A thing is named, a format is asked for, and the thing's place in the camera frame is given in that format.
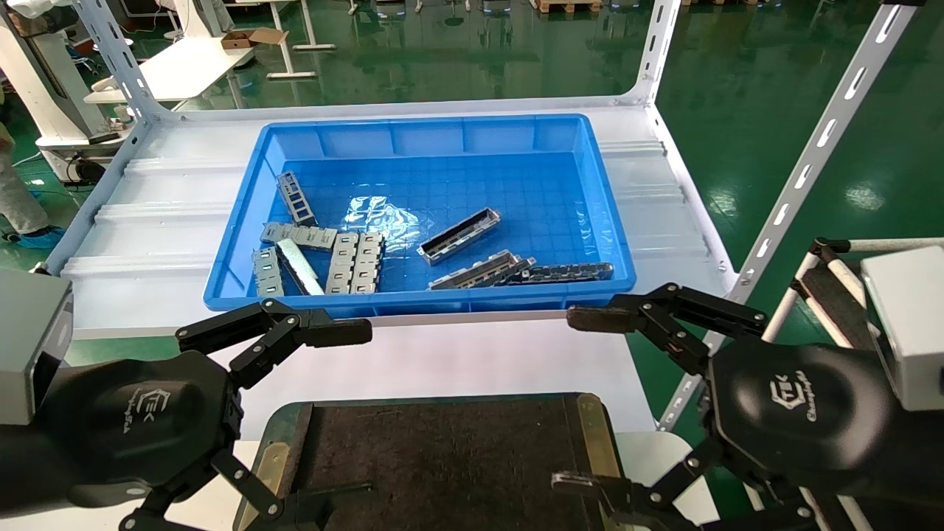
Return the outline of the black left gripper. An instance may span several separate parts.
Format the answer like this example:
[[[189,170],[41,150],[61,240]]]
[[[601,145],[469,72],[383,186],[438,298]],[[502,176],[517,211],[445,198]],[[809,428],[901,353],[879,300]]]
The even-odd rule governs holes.
[[[218,473],[257,510],[247,530],[324,530],[337,498],[373,485],[276,497],[231,452],[243,419],[239,389],[252,389],[302,346],[372,339],[367,319],[264,299],[178,329],[183,353],[174,358],[60,369],[30,424],[2,426],[1,508],[113,507],[147,495],[122,530],[193,530],[166,520],[166,511]],[[229,372],[205,356],[245,341],[251,345]]]

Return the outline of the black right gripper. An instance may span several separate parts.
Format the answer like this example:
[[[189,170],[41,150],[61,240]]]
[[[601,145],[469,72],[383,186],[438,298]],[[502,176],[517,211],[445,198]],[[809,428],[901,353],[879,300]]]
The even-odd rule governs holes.
[[[689,375],[708,373],[715,426],[652,487],[622,477],[560,471],[556,492],[596,501],[617,524],[650,530],[810,530],[802,499],[695,524],[675,500],[734,448],[766,473],[840,496],[942,504],[942,412],[904,409],[873,352],[824,344],[735,341],[710,347],[685,323],[724,337],[762,336],[768,316],[752,307],[667,283],[605,306],[567,309],[570,328],[640,333]]]

